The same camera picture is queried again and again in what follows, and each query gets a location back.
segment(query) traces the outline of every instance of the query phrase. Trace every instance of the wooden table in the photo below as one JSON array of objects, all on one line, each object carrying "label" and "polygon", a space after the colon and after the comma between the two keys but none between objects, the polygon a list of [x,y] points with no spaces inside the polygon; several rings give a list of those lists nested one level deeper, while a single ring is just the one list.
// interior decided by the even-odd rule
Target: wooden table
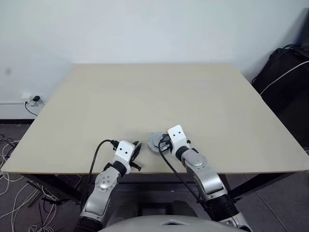
[{"label": "wooden table", "polygon": [[[171,173],[147,139],[177,124],[218,173],[309,169],[308,155],[232,65],[85,64],[71,70],[2,171],[86,174],[99,142],[116,139],[143,143],[135,160],[141,173]],[[94,173],[113,155],[104,145]]]}]

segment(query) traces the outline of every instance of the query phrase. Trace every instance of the gray carpet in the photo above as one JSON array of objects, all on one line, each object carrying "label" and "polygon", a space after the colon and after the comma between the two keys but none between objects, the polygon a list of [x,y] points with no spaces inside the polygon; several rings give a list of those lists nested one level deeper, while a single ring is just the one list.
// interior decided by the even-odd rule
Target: gray carpet
[{"label": "gray carpet", "polygon": [[[19,140],[28,129],[28,125],[0,125],[0,134],[6,137]],[[10,178],[18,178],[19,175],[11,175]],[[231,187],[235,187],[246,181],[244,175],[227,175]],[[0,217],[10,212],[17,192],[26,184],[26,179],[10,183],[7,193],[0,196]],[[0,193],[6,189],[7,181],[0,180]],[[16,205],[21,202],[34,190],[33,187],[26,187],[17,199]],[[273,184],[259,191],[263,199],[277,214],[290,232],[309,231],[309,174],[294,174],[280,182]],[[189,192],[139,192],[124,193],[116,192],[112,197],[113,207],[117,207],[121,202],[139,199],[140,202],[171,202],[173,200],[182,200],[188,202],[198,214],[199,217],[209,218],[202,208],[196,204],[195,199]],[[39,203],[42,206],[42,200],[36,202],[31,208],[27,205],[21,208],[15,220],[15,231],[28,231],[30,225],[40,224]],[[237,203],[238,210],[246,217],[249,225],[255,232],[284,232],[285,230],[274,217],[267,206],[258,198],[255,193],[245,196]],[[144,214],[162,214],[163,210],[145,210]],[[59,206],[57,215],[51,226],[55,231],[70,232],[73,231],[79,215],[79,206],[74,202],[67,202]],[[0,231],[10,232],[11,215],[0,219]]]}]

